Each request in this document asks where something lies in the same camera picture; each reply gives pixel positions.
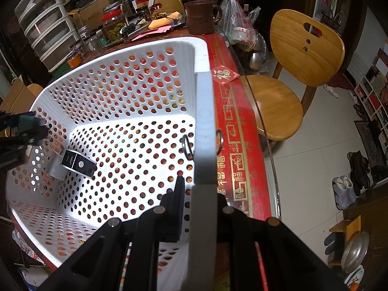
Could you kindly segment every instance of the wooden chair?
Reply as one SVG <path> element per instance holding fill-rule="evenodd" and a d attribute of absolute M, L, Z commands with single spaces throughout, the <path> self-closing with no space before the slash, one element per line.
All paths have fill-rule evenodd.
<path fill-rule="evenodd" d="M 43 91 L 43 87 L 36 83 L 30 84 L 27 86 L 27 88 L 30 90 L 30 92 L 32 92 L 32 94 L 35 95 L 35 97 L 37 97 L 39 93 Z"/>
<path fill-rule="evenodd" d="M 331 28 L 290 9 L 276 12 L 271 22 L 270 38 L 278 61 L 273 76 L 248 75 L 247 79 L 268 138 L 283 141 L 299 129 L 317 86 L 327 83 L 341 67 L 345 47 Z M 289 87 L 277 80 L 282 67 L 306 84 L 301 102 Z M 263 133 L 261 122 L 258 122 L 258 131 Z"/>
<path fill-rule="evenodd" d="M 158 12 L 176 12 L 182 13 L 185 11 L 185 7 L 181 0 L 154 0 L 154 4 L 162 4 L 162 8 L 158 9 Z M 140 8 L 142 6 L 148 5 L 148 2 L 143 2 L 139 4 L 137 7 Z"/>

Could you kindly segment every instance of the tiled floor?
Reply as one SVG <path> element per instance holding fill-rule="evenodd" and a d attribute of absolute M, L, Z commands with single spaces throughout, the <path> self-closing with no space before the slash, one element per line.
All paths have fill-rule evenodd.
<path fill-rule="evenodd" d="M 270 64 L 272 76 L 276 61 Z M 302 98 L 305 85 L 282 70 L 279 80 Z M 348 175 L 347 153 L 361 151 L 366 156 L 354 120 L 359 120 L 347 90 L 336 88 L 339 98 L 319 87 L 298 132 L 272 149 L 282 221 L 324 262 L 323 241 L 329 228 L 342 220 L 334 204 L 331 181 Z M 265 160 L 270 167 L 270 160 Z M 267 170 L 269 183 L 273 176 Z"/>

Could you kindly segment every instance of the white plastic basket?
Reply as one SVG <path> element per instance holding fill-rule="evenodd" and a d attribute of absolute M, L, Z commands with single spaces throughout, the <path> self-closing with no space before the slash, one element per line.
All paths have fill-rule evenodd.
<path fill-rule="evenodd" d="M 181 240 L 160 245 L 158 287 L 179 289 L 195 262 L 206 270 L 204 257 L 214 256 L 217 167 L 203 40 L 172 38 L 102 56 L 44 89 L 31 110 L 45 119 L 49 138 L 32 148 L 28 164 L 8 172 L 7 200 L 49 261 L 59 267 L 107 219 L 137 218 L 158 205 L 183 175 Z M 184 134 L 194 144 L 195 169 L 181 149 Z M 64 182 L 48 176 L 45 168 L 60 145 L 97 161 L 92 179 L 74 172 Z M 188 265 L 189 250 L 195 255 Z M 172 272 L 177 278 L 170 281 Z"/>

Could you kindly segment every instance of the potted plant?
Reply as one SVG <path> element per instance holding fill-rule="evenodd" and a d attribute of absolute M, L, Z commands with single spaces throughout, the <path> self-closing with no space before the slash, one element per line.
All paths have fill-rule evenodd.
<path fill-rule="evenodd" d="M 346 3 L 347 0 L 326 0 L 321 5 L 321 12 L 322 12 L 322 19 L 321 22 L 327 26 L 329 26 L 331 29 L 337 31 L 340 28 L 339 23 L 337 23 L 337 19 L 341 13 L 344 13 L 343 11 L 335 14 L 334 8 L 339 3 Z"/>

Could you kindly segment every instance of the chair backrest hole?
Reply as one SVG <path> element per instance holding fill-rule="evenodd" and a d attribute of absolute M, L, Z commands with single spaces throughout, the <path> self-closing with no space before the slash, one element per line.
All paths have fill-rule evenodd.
<path fill-rule="evenodd" d="M 309 32 L 315 37 L 318 37 L 318 38 L 322 37 L 322 31 L 309 23 L 304 23 L 303 28 L 305 29 L 306 32 Z"/>

